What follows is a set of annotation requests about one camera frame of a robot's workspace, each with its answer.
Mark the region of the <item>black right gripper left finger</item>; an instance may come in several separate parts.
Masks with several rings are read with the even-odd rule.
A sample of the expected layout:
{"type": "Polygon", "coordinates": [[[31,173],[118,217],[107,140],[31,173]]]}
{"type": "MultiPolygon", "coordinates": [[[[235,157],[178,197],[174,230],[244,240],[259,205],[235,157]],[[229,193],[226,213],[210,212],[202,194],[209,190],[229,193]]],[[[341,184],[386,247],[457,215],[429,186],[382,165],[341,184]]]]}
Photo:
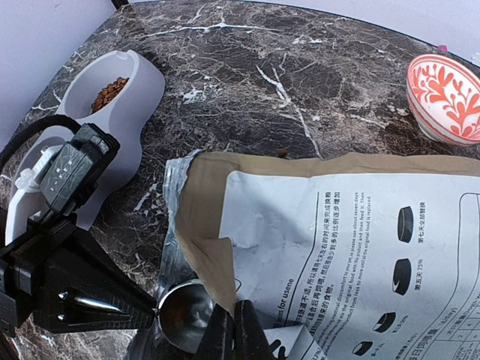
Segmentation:
{"type": "Polygon", "coordinates": [[[195,360],[232,360],[235,323],[231,314],[219,304],[214,306],[195,360]]]}

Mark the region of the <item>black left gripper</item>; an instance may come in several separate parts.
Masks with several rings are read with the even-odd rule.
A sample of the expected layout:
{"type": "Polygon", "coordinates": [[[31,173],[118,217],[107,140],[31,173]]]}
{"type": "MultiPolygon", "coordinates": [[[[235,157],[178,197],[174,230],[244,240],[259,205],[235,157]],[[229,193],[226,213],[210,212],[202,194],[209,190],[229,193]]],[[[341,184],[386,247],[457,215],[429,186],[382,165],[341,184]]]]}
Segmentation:
{"type": "Polygon", "coordinates": [[[148,329],[155,320],[156,300],[68,220],[30,226],[1,249],[4,335],[16,336],[40,291],[40,327],[54,334],[148,329]]]}

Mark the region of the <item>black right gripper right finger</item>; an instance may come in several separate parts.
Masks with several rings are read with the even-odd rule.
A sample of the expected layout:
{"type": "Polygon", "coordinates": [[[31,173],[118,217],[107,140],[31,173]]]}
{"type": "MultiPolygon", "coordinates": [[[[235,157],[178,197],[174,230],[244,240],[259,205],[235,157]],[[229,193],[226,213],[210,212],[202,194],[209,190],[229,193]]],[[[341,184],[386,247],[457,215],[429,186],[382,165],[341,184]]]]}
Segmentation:
{"type": "Polygon", "coordinates": [[[264,334],[257,312],[250,300],[235,304],[234,349],[238,360],[273,359],[272,351],[264,334]]]}

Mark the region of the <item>silver metal scoop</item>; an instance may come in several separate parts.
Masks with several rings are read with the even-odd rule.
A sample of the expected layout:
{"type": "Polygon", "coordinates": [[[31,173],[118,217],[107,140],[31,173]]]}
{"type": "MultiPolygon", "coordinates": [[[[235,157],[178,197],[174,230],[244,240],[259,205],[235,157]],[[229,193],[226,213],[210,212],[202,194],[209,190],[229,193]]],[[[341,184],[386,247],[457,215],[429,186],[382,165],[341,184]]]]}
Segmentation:
{"type": "Polygon", "coordinates": [[[169,290],[158,305],[160,329],[176,348],[194,354],[205,334],[215,307],[200,279],[169,290]]]}

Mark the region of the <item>brown pet food bag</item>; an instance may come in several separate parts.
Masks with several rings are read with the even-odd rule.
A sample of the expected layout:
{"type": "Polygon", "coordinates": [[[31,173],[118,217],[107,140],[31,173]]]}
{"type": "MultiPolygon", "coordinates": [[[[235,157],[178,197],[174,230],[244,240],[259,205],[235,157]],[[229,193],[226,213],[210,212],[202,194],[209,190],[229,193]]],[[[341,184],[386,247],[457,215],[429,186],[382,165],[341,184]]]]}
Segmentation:
{"type": "Polygon", "coordinates": [[[193,151],[166,162],[159,300],[250,301],[276,359],[477,359],[479,161],[193,151]]]}

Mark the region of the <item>translucent double pet bowl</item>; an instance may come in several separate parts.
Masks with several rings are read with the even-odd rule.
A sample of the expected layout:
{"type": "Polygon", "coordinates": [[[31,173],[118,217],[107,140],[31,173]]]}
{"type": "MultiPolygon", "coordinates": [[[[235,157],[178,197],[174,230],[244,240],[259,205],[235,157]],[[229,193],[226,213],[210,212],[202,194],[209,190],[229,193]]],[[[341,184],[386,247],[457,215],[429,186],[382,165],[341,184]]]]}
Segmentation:
{"type": "Polygon", "coordinates": [[[164,75],[133,50],[108,52],[84,68],[52,124],[31,126],[40,136],[16,167],[5,242],[25,234],[29,220],[74,215],[89,229],[107,197],[137,173],[140,134],[164,89],[164,75]]]}

